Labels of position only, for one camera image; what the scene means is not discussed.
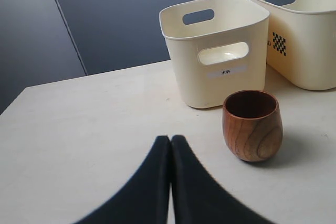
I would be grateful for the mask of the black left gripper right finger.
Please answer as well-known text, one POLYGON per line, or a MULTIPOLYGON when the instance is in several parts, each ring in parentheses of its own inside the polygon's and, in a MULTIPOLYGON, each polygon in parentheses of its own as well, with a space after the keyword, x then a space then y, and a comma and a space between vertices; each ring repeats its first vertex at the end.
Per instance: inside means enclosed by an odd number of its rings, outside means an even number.
POLYGON ((186 138, 171 140, 176 223, 267 223, 228 193, 200 163, 186 138))

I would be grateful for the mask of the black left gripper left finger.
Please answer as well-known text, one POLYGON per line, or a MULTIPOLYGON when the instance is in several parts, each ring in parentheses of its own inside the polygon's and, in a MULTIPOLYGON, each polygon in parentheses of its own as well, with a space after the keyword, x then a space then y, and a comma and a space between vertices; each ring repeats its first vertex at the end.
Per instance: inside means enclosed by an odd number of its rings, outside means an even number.
POLYGON ((170 139, 161 135, 126 184, 76 223, 167 223, 169 200, 170 139))

